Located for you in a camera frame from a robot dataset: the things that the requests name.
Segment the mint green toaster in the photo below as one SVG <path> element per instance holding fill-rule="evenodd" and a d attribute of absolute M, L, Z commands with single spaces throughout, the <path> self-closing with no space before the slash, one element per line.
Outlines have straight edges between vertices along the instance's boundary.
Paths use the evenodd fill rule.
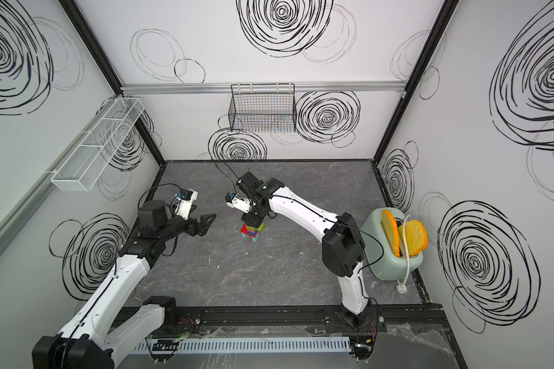
<path fill-rule="evenodd" d="M 390 210 L 397 222 L 398 228 L 408 221 L 415 220 L 406 216 L 397 208 L 377 208 L 374 210 L 362 230 L 366 245 L 366 258 L 372 273 L 382 281 L 404 281 L 408 274 L 415 271 L 424 260 L 424 250 L 417 256 L 409 257 L 408 252 L 401 252 L 397 258 L 389 247 L 381 224 L 382 211 Z"/>

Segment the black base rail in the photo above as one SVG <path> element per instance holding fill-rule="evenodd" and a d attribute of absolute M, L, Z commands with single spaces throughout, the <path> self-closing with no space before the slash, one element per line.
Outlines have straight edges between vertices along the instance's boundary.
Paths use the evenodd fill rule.
<path fill-rule="evenodd" d="M 389 324 L 439 324 L 445 320 L 446 313 L 439 304 L 373 304 L 360 318 L 341 305 L 177 307 L 173 324 L 155 329 L 152 335 L 203 335 L 215 327 L 305 327 L 327 334 L 370 335 L 385 331 Z"/>

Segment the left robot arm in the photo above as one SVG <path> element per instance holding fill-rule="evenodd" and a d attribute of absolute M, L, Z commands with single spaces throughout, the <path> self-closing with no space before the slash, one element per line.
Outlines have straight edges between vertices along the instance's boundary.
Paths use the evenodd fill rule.
<path fill-rule="evenodd" d="M 175 300 L 153 297 L 113 328 L 131 291 L 163 254 L 166 242 L 182 233 L 203 236 L 214 214 L 199 220 L 166 210 L 164 201 L 147 201 L 138 210 L 135 235 L 122 248 L 112 270 L 84 307 L 55 336 L 42 337 L 32 350 L 35 368 L 116 368 L 155 330 L 178 321 Z"/>

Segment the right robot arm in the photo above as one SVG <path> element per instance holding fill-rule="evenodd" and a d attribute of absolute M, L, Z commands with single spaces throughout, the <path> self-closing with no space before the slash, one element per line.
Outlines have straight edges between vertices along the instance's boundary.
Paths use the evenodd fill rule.
<path fill-rule="evenodd" d="M 370 314 L 363 282 L 365 242 L 354 217 L 347 212 L 337 215 L 323 210 L 281 181 L 261 181 L 251 172 L 239 177 L 235 188 L 243 194 L 229 192 L 226 204 L 243 213 L 246 226 L 260 228 L 272 212 L 294 221 L 320 241 L 323 264 L 338 278 L 344 310 L 357 324 L 363 324 Z"/>

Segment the right toast slice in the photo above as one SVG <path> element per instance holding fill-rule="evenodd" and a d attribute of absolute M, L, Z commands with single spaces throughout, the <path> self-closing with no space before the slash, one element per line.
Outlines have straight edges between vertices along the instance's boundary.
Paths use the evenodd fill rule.
<path fill-rule="evenodd" d="M 428 246 L 429 238 L 426 228 L 418 220 L 411 220 L 398 228 L 400 250 L 408 252 L 409 257 L 417 256 Z"/>

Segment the toast slice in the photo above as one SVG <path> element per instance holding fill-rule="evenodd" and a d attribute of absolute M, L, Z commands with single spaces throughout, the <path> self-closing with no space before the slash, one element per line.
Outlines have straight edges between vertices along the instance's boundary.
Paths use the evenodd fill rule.
<path fill-rule="evenodd" d="M 392 250 L 392 253 L 399 258 L 401 256 L 400 248 L 399 248 L 399 231 L 398 231 L 398 225 L 397 222 L 390 210 L 383 210 L 382 211 L 382 219 L 381 224 L 383 227 L 383 231 L 386 236 L 386 240 L 389 243 L 389 247 Z"/>
<path fill-rule="evenodd" d="M 408 252 L 409 257 L 417 256 L 428 246 L 429 238 L 426 228 L 418 220 L 411 220 L 398 228 L 400 250 Z"/>

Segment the left toast slice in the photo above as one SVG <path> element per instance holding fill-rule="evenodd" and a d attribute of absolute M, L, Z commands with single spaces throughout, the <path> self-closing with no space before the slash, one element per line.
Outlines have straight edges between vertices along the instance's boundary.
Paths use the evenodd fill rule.
<path fill-rule="evenodd" d="M 399 231 L 398 231 L 398 225 L 397 222 L 390 210 L 383 210 L 382 211 L 382 219 L 381 224 L 383 227 L 383 231 L 386 236 L 386 240 L 389 243 L 389 247 L 392 250 L 392 253 L 399 258 L 401 256 L 400 248 L 399 248 Z"/>

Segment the long green lego brick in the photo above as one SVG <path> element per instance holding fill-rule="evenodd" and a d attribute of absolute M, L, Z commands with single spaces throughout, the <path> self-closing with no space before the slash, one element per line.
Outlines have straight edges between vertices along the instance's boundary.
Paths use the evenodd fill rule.
<path fill-rule="evenodd" d="M 260 232 L 264 229 L 264 227 L 265 227 L 265 224 L 262 223 L 258 228 L 256 228 L 255 232 L 258 232 L 257 237 L 259 236 Z"/>

